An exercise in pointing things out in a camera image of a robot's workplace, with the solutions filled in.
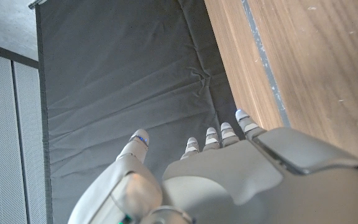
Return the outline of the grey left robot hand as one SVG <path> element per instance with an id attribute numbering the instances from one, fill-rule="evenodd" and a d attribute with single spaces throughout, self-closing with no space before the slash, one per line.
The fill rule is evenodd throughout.
<path id="1" fill-rule="evenodd" d="M 189 138 L 162 181 L 144 166 L 146 131 L 86 189 L 70 223 L 358 223 L 358 158 L 291 128 L 261 128 L 236 112 Z"/>

